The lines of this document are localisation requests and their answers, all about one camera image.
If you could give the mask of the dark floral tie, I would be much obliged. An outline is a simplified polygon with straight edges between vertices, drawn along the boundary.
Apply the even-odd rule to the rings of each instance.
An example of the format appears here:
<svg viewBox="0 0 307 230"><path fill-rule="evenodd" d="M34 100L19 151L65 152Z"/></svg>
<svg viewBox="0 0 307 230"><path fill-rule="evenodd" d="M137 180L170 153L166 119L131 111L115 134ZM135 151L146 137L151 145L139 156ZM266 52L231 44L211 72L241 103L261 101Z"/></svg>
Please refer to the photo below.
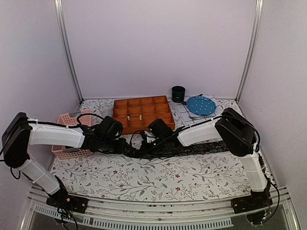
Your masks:
<svg viewBox="0 0 307 230"><path fill-rule="evenodd" d="M187 147L176 147L175 149L162 149L157 147L152 151L146 152L144 149L127 148L123 155L135 159L166 159L171 157L183 157L196 154L210 154L229 151L224 141L206 142L193 144Z"/></svg>

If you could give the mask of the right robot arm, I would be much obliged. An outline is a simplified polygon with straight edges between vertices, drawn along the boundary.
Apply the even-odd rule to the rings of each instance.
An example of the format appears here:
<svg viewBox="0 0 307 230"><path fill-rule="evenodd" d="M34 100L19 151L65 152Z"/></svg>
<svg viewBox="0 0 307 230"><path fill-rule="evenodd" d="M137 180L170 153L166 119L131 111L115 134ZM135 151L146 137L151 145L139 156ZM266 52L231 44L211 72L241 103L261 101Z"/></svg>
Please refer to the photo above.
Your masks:
<svg viewBox="0 0 307 230"><path fill-rule="evenodd" d="M232 108L221 115L173 131L162 119L148 126L153 140L144 138L141 150L151 158L173 157L200 147L202 142L221 139L234 156L239 157L250 181L251 196L248 205L258 209L270 196L270 180L265 174L265 164L260 150L260 135L256 128Z"/></svg>

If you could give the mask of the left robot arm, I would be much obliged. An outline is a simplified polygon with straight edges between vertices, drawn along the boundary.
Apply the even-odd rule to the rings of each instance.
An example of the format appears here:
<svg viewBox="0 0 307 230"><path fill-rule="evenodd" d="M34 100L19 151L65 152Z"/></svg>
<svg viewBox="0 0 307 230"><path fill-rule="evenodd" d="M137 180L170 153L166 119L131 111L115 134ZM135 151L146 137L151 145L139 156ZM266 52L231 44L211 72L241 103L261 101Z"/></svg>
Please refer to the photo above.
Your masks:
<svg viewBox="0 0 307 230"><path fill-rule="evenodd" d="M83 125L80 121L74 126L65 126L30 119L26 113L19 112L2 135L0 153L8 167L18 169L38 184L61 208L67 208L71 204L71 197L65 186L30 156L28 147L58 145L90 152L124 154L129 150L129 145L121 138L122 130L122 124L109 116L94 126Z"/></svg>

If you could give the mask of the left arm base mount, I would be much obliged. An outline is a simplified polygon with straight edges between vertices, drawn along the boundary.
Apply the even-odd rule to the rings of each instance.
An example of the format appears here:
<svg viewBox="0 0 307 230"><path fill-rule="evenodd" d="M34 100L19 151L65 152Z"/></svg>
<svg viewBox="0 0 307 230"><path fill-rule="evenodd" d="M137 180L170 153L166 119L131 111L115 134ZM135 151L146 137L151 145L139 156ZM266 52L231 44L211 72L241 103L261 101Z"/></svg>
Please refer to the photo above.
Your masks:
<svg viewBox="0 0 307 230"><path fill-rule="evenodd" d="M68 211L84 214L89 200L84 197L74 195L63 195L59 197L49 196L46 204L53 207L64 207Z"/></svg>

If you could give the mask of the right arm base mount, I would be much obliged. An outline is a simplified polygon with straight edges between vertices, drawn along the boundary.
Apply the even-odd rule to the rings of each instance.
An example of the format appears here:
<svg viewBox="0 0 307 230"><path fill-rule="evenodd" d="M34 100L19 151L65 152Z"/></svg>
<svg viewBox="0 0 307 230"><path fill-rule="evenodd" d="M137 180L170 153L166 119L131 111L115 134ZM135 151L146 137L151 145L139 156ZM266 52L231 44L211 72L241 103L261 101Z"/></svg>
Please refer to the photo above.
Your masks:
<svg viewBox="0 0 307 230"><path fill-rule="evenodd" d="M235 214L249 212L260 208L269 207L273 204L272 199L266 196L244 196L231 200L231 206Z"/></svg>

